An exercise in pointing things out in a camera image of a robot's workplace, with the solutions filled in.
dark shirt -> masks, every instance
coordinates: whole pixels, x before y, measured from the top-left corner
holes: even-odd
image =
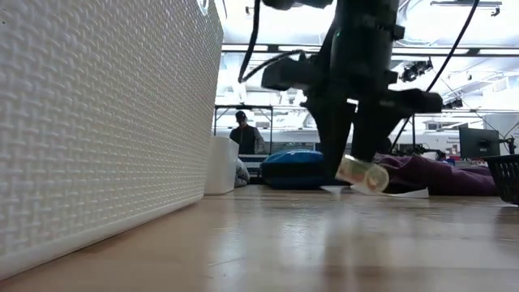
[[[238,154],[256,154],[264,150],[263,137],[255,127],[237,127],[230,132],[229,137],[240,145]]]

person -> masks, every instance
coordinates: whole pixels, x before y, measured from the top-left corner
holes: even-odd
[[[264,140],[256,127],[247,124],[247,116],[239,110],[236,113],[238,127],[230,132],[230,138],[240,145],[238,154],[257,154],[264,152]]]

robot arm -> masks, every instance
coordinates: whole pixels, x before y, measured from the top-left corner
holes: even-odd
[[[288,10],[297,4],[323,8],[332,0],[263,2]],[[317,124],[330,176],[337,172],[352,124],[352,156],[371,161],[403,118],[441,112],[438,94],[388,89],[397,82],[397,73],[389,70],[392,43],[404,36],[404,28],[396,25],[398,4],[398,0],[337,0],[335,18],[314,58],[285,58],[264,70],[262,87],[304,91],[303,106]],[[358,106],[347,99],[357,100]]]

white container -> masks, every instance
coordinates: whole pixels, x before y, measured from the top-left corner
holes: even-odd
[[[238,143],[227,137],[211,137],[205,195],[223,195],[234,189]]]

black basket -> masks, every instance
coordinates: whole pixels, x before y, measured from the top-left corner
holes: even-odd
[[[487,157],[485,161],[501,199],[519,205],[519,154]]]

